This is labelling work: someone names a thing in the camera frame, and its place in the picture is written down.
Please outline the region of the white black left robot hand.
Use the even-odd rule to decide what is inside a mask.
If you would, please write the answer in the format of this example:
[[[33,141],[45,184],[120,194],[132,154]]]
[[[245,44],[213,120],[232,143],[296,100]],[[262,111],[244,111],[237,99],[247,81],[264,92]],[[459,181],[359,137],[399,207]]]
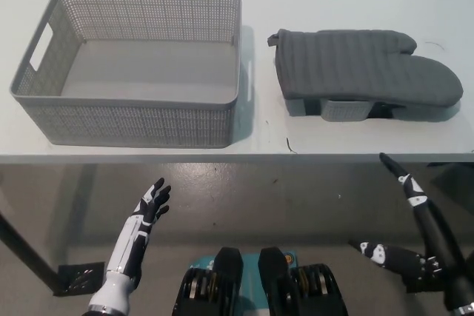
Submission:
[[[126,275],[134,287],[137,287],[141,280],[141,264],[152,228],[169,210],[166,203],[170,198],[170,190],[171,186],[164,186],[164,179],[159,178],[145,192],[125,221],[114,246],[107,271]]]

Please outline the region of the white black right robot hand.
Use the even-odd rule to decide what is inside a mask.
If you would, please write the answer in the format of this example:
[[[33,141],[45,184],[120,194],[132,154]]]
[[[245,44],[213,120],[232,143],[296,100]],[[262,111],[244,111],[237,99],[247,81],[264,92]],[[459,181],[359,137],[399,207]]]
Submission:
[[[379,159],[403,187],[425,253],[361,239],[352,239],[349,245],[376,266],[400,276],[406,293],[441,292],[451,315],[472,315],[473,257],[463,256],[441,210],[413,175],[383,152]]]

